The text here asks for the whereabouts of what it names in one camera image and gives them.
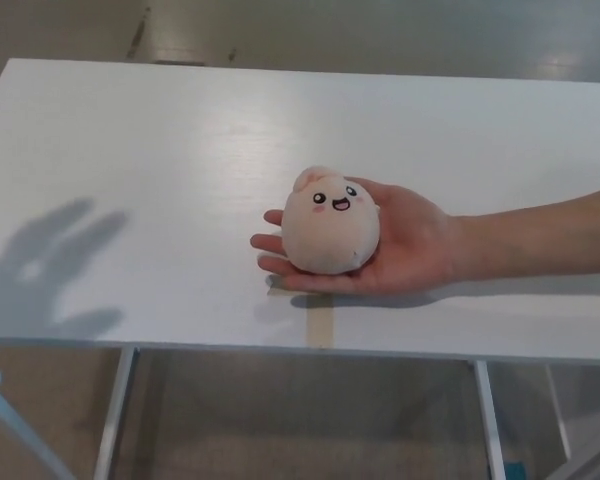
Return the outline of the person's bare hand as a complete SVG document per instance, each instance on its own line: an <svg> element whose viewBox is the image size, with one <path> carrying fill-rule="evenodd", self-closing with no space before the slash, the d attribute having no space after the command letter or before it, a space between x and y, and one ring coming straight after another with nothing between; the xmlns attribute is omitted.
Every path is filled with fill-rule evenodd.
<svg viewBox="0 0 600 480"><path fill-rule="evenodd" d="M310 275L286 259L280 237L257 233L250 245L263 253L257 265L291 291L344 295L421 292L454 279L455 218L412 190L368 179L351 179L380 207L378 249L361 269L338 276Z"/></svg>

